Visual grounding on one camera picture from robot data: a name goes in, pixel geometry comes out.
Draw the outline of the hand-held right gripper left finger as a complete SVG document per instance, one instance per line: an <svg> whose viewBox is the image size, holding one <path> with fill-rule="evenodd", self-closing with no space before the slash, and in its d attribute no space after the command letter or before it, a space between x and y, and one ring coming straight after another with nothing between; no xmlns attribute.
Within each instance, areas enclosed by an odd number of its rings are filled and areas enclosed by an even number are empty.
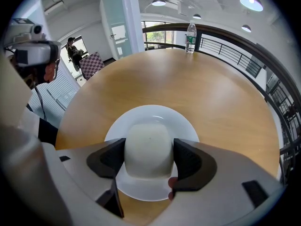
<svg viewBox="0 0 301 226"><path fill-rule="evenodd" d="M100 178L115 178L124 163L125 138L97 144L98 149L86 160L87 166Z"/></svg>

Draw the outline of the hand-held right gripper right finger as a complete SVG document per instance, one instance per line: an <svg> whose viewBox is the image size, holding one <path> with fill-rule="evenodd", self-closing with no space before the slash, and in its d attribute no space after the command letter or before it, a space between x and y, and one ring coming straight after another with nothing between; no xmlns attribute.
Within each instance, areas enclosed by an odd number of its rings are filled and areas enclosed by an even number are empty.
<svg viewBox="0 0 301 226"><path fill-rule="evenodd" d="M173 144L177 181L173 192L196 192L206 186L217 172L217 163L208 153L175 138Z"/></svg>

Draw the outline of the person's right hand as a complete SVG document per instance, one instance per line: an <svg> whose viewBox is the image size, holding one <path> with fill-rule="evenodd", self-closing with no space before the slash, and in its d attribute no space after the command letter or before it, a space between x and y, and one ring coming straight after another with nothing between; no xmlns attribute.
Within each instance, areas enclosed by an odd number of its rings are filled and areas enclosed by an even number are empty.
<svg viewBox="0 0 301 226"><path fill-rule="evenodd" d="M168 186L171 188L171 191L168 194L169 200L173 200L174 198L174 185L178 181L178 177L171 177L168 180Z"/></svg>

